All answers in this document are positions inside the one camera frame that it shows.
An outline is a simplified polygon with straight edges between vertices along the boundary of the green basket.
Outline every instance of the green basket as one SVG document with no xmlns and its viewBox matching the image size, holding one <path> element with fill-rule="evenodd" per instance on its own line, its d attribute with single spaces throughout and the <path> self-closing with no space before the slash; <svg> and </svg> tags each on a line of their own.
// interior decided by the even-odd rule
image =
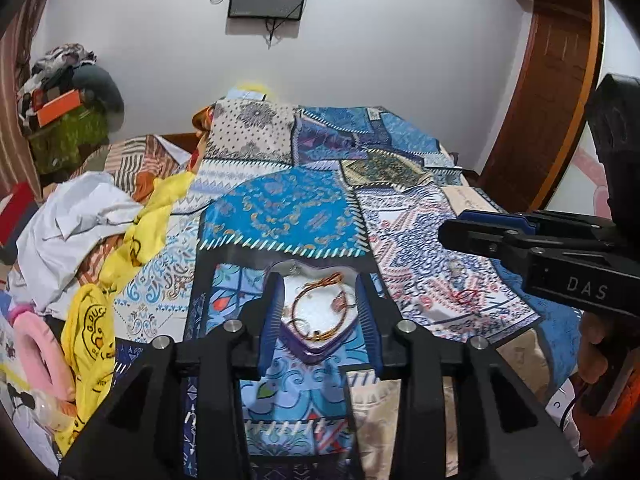
<svg viewBox="0 0 640 480">
<path fill-rule="evenodd" d="M 39 174 L 75 170 L 82 158 L 79 146 L 95 146 L 108 137 L 107 119 L 96 108 L 79 106 L 29 136 Z"/>
</svg>

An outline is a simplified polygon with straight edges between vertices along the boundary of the human hand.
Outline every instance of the human hand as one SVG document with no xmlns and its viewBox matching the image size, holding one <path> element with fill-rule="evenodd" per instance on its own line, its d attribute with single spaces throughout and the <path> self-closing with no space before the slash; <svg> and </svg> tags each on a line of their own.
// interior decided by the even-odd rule
<svg viewBox="0 0 640 480">
<path fill-rule="evenodd" d="M 583 381 L 596 383 L 609 367 L 607 358 L 596 347 L 611 333 L 613 323 L 595 314 L 585 312 L 580 320 L 580 348 L 578 349 L 578 373 Z"/>
</svg>

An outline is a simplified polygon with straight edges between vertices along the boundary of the black gripper frame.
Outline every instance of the black gripper frame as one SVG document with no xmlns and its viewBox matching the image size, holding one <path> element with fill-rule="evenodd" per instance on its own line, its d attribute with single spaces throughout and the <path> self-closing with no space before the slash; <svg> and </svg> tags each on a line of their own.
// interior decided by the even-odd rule
<svg viewBox="0 0 640 480">
<path fill-rule="evenodd" d="M 365 338 L 370 359 L 380 379 L 402 380 L 392 479 L 446 477 L 443 376 L 453 378 L 457 397 L 457 478 L 560 480 L 580 470 L 558 428 L 494 349 L 439 339 L 416 324 L 403 332 L 396 304 L 378 296 L 369 275 L 358 281 L 370 306 L 368 314 L 358 312 L 372 329 Z M 249 479 L 238 379 L 259 380 L 264 359 L 270 362 L 260 336 L 281 316 L 281 304 L 273 309 L 279 286 L 282 277 L 271 273 L 263 296 L 242 310 L 236 332 L 220 325 L 201 339 L 149 345 L 79 434 L 60 477 L 186 478 L 180 384 L 197 376 L 198 477 Z"/>
<path fill-rule="evenodd" d="M 500 354 L 485 346 L 486 339 L 461 343 L 407 320 L 399 325 L 396 304 L 380 298 L 368 276 L 361 278 L 380 335 L 376 374 L 402 379 L 391 480 L 446 478 L 447 376 L 456 396 L 455 478 L 561 480 L 581 471 L 580 459 L 544 407 Z"/>
<path fill-rule="evenodd" d="M 282 277 L 271 273 L 262 297 L 245 304 L 236 332 L 221 324 L 204 338 L 176 344 L 164 336 L 165 348 L 150 344 L 78 435 L 60 464 L 60 478 L 190 478 L 182 466 L 180 394 L 188 376 L 198 378 L 198 477 L 251 478 L 238 380 L 260 379 L 260 336 L 270 317 L 282 315 L 282 305 L 274 309 L 271 301 L 284 300 L 277 294 L 282 286 Z"/>
<path fill-rule="evenodd" d="M 514 227 L 517 220 L 523 228 Z M 609 414 L 631 373 L 630 353 L 640 346 L 638 252 L 616 225 L 570 213 L 463 211 L 441 225 L 438 238 L 447 249 L 498 258 L 522 277 L 527 294 L 613 320 L 615 338 L 598 345 L 607 372 L 580 400 L 589 415 Z"/>
</svg>

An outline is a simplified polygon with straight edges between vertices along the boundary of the door frame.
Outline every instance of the door frame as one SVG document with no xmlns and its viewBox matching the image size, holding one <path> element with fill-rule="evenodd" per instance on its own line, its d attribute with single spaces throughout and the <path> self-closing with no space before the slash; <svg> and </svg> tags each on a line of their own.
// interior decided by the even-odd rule
<svg viewBox="0 0 640 480">
<path fill-rule="evenodd" d="M 527 40 L 527 47 L 525 50 L 524 58 L 522 60 L 522 67 L 520 69 L 520 75 L 516 87 L 511 97 L 511 103 L 509 109 L 504 117 L 500 133 L 495 141 L 494 147 L 489 154 L 480 179 L 478 180 L 478 186 L 483 187 L 486 183 L 489 172 L 498 158 L 502 155 L 503 147 L 506 143 L 508 131 L 510 130 L 511 123 L 516 114 L 518 105 L 520 104 L 520 98 L 522 96 L 522 89 L 524 82 L 527 78 L 527 70 L 529 69 L 529 63 L 531 61 L 531 54 L 533 51 L 534 38 L 538 31 L 538 14 L 533 13 L 531 19 L 531 26 L 529 28 L 529 38 Z M 578 103 L 575 107 L 574 114 L 572 115 L 571 123 L 567 129 L 564 140 L 556 158 L 549 169 L 546 179 L 542 183 L 540 190 L 532 203 L 529 205 L 528 211 L 535 209 L 542 209 L 546 206 L 548 201 L 553 196 L 556 187 L 560 183 L 564 171 L 571 162 L 571 158 L 574 155 L 575 149 L 580 141 L 580 136 L 584 131 L 584 125 L 586 118 L 584 117 L 584 107 L 587 104 L 589 95 L 595 90 L 598 83 L 598 75 L 600 73 L 600 64 L 602 61 L 602 50 L 604 47 L 604 0 L 591 0 L 591 35 L 589 44 L 589 53 L 587 57 L 587 65 L 584 73 L 584 80 L 582 87 L 580 88 L 580 95 L 578 97 Z"/>
</svg>

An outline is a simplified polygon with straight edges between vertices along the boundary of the blue patterned quilt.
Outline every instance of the blue patterned quilt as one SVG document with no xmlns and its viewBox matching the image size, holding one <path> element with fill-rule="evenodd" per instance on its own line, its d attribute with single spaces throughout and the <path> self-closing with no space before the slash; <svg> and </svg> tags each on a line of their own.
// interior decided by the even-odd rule
<svg viewBox="0 0 640 480">
<path fill-rule="evenodd" d="M 221 100 L 214 117 L 206 160 L 181 201 L 180 212 L 191 215 L 116 300 L 116 378 L 154 336 L 202 337 L 237 317 L 262 294 L 270 266 L 289 260 L 367 269 L 379 294 L 438 336 L 483 335 L 499 346 L 547 327 L 540 333 L 552 349 L 553 382 L 566 378 L 575 362 L 577 329 L 568 319 L 575 314 L 522 294 L 491 261 L 438 242 L 439 226 L 454 216 L 441 186 L 462 181 L 435 138 L 382 107 Z M 200 272 L 210 272 L 205 288 L 191 283 Z M 561 319 L 559 332 L 548 328 Z M 324 478 L 319 471 L 351 449 L 339 368 L 369 359 L 359 324 L 343 330 L 335 335 L 340 345 L 314 364 L 278 339 L 266 375 L 242 381 L 256 478 Z M 197 386 L 193 378 L 184 385 L 190 476 L 197 476 Z"/>
</svg>

